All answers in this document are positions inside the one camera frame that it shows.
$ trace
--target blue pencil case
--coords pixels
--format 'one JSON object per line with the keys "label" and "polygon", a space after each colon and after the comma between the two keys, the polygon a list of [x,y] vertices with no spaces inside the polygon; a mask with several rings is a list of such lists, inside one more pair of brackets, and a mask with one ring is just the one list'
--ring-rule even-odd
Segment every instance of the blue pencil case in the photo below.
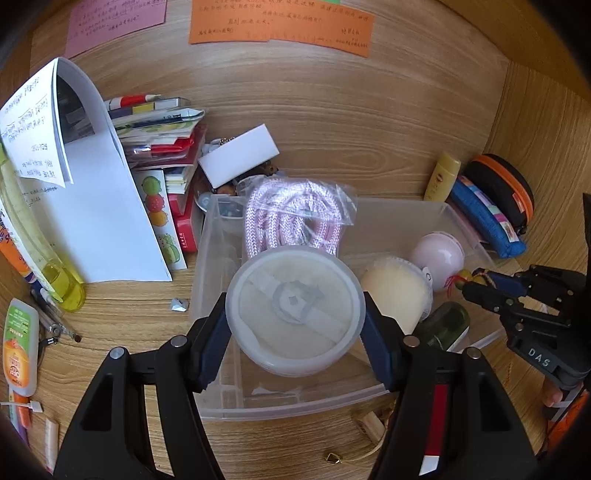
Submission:
{"label": "blue pencil case", "polygon": [[526,246],[498,207],[466,177],[459,176],[450,198],[501,258],[517,257]]}

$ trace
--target glue bottle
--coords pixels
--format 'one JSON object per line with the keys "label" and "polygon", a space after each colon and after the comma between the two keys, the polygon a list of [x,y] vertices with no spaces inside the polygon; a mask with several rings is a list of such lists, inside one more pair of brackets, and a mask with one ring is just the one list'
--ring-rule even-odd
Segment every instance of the glue bottle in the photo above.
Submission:
{"label": "glue bottle", "polygon": [[30,397],[37,389],[39,314],[18,299],[12,299],[4,324],[2,367],[15,393]]}
{"label": "glue bottle", "polygon": [[0,145],[0,217],[41,285],[65,311],[79,310],[86,299],[84,287],[64,266],[39,229],[3,145]]}

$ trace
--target orange sticky note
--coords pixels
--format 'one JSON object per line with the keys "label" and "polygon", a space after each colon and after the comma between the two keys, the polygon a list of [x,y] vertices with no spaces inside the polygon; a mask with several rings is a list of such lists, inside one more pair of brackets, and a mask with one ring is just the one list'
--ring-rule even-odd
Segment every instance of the orange sticky note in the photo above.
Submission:
{"label": "orange sticky note", "polygon": [[374,16],[321,0],[193,0],[190,43],[287,40],[369,56]]}
{"label": "orange sticky note", "polygon": [[338,48],[369,56],[374,16],[354,8],[319,0],[265,0],[279,20],[271,38]]}
{"label": "orange sticky note", "polygon": [[262,5],[262,0],[193,0],[189,43],[268,41]]}

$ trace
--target small wooden block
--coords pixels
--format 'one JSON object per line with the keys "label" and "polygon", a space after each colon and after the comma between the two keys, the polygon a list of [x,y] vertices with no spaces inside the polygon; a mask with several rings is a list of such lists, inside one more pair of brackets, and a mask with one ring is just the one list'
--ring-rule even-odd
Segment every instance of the small wooden block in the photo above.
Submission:
{"label": "small wooden block", "polygon": [[386,427],[373,411],[362,417],[355,417],[354,420],[373,443],[379,443],[384,436]]}

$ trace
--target wooden wall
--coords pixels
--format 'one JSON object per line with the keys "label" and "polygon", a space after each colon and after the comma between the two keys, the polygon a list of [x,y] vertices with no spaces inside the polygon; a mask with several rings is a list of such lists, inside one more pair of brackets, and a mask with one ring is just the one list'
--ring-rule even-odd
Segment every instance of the wooden wall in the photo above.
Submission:
{"label": "wooden wall", "polygon": [[591,105],[572,90],[511,63],[486,150],[509,160],[535,196],[518,258],[586,271],[582,193],[591,192]]}
{"label": "wooden wall", "polygon": [[[105,98],[161,92],[209,108],[214,136],[265,122],[281,151],[276,163],[291,174],[419,197],[441,151],[464,160],[482,151],[507,60],[436,0],[347,4],[376,15],[368,59],[283,41],[189,45],[191,1],[168,0],[165,24],[75,62]],[[35,31],[32,72],[63,52],[68,14]]]}
{"label": "wooden wall", "polygon": [[440,0],[477,27],[507,58],[591,101],[589,83],[556,32],[529,0]]}

